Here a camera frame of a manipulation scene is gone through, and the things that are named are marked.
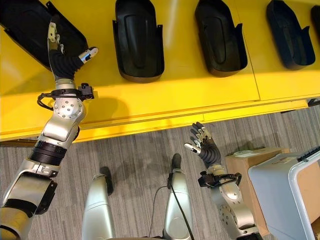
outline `cable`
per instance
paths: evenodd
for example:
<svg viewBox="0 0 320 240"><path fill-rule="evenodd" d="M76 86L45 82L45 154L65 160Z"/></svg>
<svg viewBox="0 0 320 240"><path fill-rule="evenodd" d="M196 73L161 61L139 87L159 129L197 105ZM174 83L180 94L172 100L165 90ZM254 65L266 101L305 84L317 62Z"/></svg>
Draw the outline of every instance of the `cable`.
<svg viewBox="0 0 320 240"><path fill-rule="evenodd" d="M157 197L157 194L159 192L160 189L162 188L166 188L167 186L161 186L159 187L155 194L154 194L154 198L153 198L153 207L152 207L152 216L151 216L151 225L150 225L150 231L149 231L149 235L148 235L148 238L150 238L150 235L151 235L151 231L152 231L152 227L154 225L154 215L155 215L155 205L156 205L156 197Z"/></svg>
<svg viewBox="0 0 320 240"><path fill-rule="evenodd" d="M171 186L171 190L172 190L172 192L173 192L173 195L174 195L174 197L175 197L176 203L178 204L178 206L179 206L179 208L180 208L180 211L181 211L181 213L182 213L182 216L183 216L183 219L184 219L184 221L185 221L186 227L188 228L188 231L189 231L191 240L195 240L194 235L192 234L191 228L190 228L190 226L189 226L188 220L187 220L187 218L186 218L186 215L185 215L185 213L184 213L184 211L183 211L183 209L182 209L182 207L181 207L181 205L180 205L180 203L179 203L179 200L178 200L178 198L177 198L176 192L175 192L175 190L174 190L171 182L170 182L170 186Z"/></svg>

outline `robotic hand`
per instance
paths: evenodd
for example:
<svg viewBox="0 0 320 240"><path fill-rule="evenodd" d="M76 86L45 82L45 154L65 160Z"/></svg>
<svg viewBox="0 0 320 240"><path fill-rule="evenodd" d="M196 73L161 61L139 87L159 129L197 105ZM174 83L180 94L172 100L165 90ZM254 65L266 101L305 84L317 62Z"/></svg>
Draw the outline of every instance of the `robotic hand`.
<svg viewBox="0 0 320 240"><path fill-rule="evenodd" d="M221 165L221 153L205 126L192 124L195 135L191 140L195 145L185 143L184 147L197 154L204 162L207 171L201 172L200 187L211 190L212 200L219 209L220 219L232 240L262 240L254 217L245 205L239 184L241 174L228 174Z"/></svg>
<svg viewBox="0 0 320 240"><path fill-rule="evenodd" d="M98 48L89 48L79 56L64 55L58 16L54 16L49 24L47 44L56 90L42 93L37 103L53 111L53 115L5 193L0 208L2 240L26 239L34 215L48 210L57 187L51 178L57 176L68 147L78 136L78 125L85 117L82 101L94 98L92 88L87 83L82 83L76 89L74 77L75 72L97 54ZM53 107L41 101L45 97L55 100Z"/></svg>

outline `yellow table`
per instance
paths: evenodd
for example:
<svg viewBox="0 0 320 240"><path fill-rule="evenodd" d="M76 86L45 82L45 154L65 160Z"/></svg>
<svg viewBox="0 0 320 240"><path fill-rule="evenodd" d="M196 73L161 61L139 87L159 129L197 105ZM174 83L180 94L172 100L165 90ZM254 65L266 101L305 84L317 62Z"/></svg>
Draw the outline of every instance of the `yellow table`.
<svg viewBox="0 0 320 240"><path fill-rule="evenodd" d="M225 78L214 77L206 70L194 18L198 0L152 0L157 23L163 25L165 70L158 81L148 84L129 82L118 72L112 29L115 0L97 0L94 5L74 0L52 2L86 36L88 44L100 50L75 75L78 85L90 83L95 91L95 99L85 102L88 114L80 126L78 142L186 126L194 121L213 122L300 109L308 106L306 98L320 96L316 87L306 84L311 75L312 82L319 86L315 79L320 74L319 61L301 71L276 70L278 56L272 40L260 54L256 46L260 40L253 40L256 29L251 27L256 22L246 17L246 8L239 6L239 0L224 2L234 24L244 23L248 65ZM260 5L246 4L253 16L262 14ZM270 34L268 27L257 35ZM311 38L316 57L320 56L314 32ZM40 93L54 89L52 74L9 39L3 29L0 41L0 140L36 136L52 114L36 103ZM259 58L272 49L275 54L267 55L260 66ZM282 81L284 74L290 76ZM296 85L288 84L289 78L295 78Z"/></svg>

